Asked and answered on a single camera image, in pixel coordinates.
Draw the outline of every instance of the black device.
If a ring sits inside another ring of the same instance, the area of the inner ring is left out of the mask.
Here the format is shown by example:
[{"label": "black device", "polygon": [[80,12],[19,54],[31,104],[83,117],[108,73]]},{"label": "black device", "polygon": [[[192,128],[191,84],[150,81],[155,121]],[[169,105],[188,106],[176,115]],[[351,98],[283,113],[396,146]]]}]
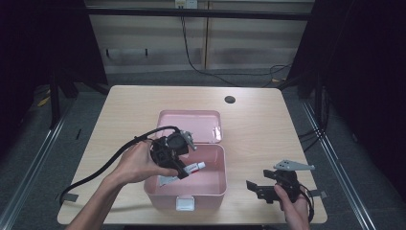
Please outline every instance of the black device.
[{"label": "black device", "polygon": [[[263,171],[263,176],[274,179],[281,187],[284,188],[292,203],[296,202],[301,193],[301,184],[298,181],[298,176],[294,171],[274,172],[269,170]],[[258,186],[256,183],[247,180],[247,189],[256,193],[258,199],[265,199],[266,203],[273,203],[276,200],[281,200],[275,192],[274,186]]]},{"label": "black device", "polygon": [[[275,167],[276,171],[264,170],[263,176],[274,179],[286,191],[292,203],[296,202],[299,195],[304,196],[309,206],[308,221],[311,222],[314,216],[314,201],[313,195],[298,180],[298,176],[294,170],[314,170],[314,166],[307,166],[289,160],[282,160]],[[264,199],[266,203],[272,204],[274,201],[281,200],[275,192],[274,186],[259,186],[251,181],[246,181],[247,189],[257,194],[258,199]],[[307,190],[309,195],[302,191],[302,187]]]},{"label": "black device", "polygon": [[181,130],[173,132],[168,137],[163,136],[154,140],[151,145],[150,155],[155,164],[162,168],[177,170],[179,179],[183,179],[189,176],[189,174],[185,172],[184,168],[186,165],[179,159],[179,155],[188,153],[188,146],[196,150],[192,135],[187,131]]}]

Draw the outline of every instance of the right hand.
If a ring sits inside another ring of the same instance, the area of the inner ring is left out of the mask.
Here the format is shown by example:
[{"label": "right hand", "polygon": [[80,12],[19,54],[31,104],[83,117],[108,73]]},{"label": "right hand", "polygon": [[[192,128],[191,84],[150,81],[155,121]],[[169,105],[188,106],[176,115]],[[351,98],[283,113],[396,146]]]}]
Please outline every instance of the right hand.
[{"label": "right hand", "polygon": [[284,188],[279,184],[276,184],[274,189],[278,197],[281,199],[281,210],[284,211],[284,217],[289,228],[291,230],[310,229],[307,219],[308,209],[305,197],[299,195],[296,202],[292,203]]}]

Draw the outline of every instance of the pink plastic box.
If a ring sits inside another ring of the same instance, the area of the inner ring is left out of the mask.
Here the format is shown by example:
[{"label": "pink plastic box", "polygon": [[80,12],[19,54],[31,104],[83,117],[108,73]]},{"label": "pink plastic box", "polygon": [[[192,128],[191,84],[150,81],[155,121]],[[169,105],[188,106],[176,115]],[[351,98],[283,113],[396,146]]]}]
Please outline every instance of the pink plastic box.
[{"label": "pink plastic box", "polygon": [[[188,177],[159,186],[158,176],[146,180],[146,191],[157,209],[193,211],[217,209],[227,190],[225,152],[218,143],[222,139],[220,114],[212,110],[164,110],[158,127],[176,126],[192,133],[197,150],[180,156],[186,164],[205,162],[206,168]],[[171,130],[157,133],[170,135]]]}]

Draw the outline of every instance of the wooden table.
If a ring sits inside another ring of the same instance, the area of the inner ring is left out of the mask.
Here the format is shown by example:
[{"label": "wooden table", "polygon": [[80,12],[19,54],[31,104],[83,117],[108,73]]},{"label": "wooden table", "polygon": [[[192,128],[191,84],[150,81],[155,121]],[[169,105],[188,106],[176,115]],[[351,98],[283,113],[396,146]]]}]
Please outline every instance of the wooden table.
[{"label": "wooden table", "polygon": [[[233,96],[235,103],[226,103]],[[108,95],[73,182],[98,170],[124,143],[157,126],[165,109],[216,110],[221,115],[228,188],[218,210],[178,212],[157,210],[144,191],[144,183],[130,184],[120,192],[105,223],[120,224],[271,224],[284,223],[279,203],[266,204],[248,191],[246,180],[273,185],[262,170],[272,170],[283,159],[306,163],[281,91],[265,88],[114,86]],[[58,221],[69,223],[96,191],[105,175],[72,190],[79,195],[65,201]],[[316,189],[311,172],[298,172],[309,190]],[[315,197],[312,222],[327,220],[326,210]]]}]

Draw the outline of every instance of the box latch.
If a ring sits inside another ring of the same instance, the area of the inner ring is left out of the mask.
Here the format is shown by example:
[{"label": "box latch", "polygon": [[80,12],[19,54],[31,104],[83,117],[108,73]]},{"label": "box latch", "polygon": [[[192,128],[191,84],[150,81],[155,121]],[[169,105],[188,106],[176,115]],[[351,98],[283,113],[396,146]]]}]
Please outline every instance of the box latch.
[{"label": "box latch", "polygon": [[191,195],[180,195],[176,198],[176,211],[194,211],[194,198]]}]

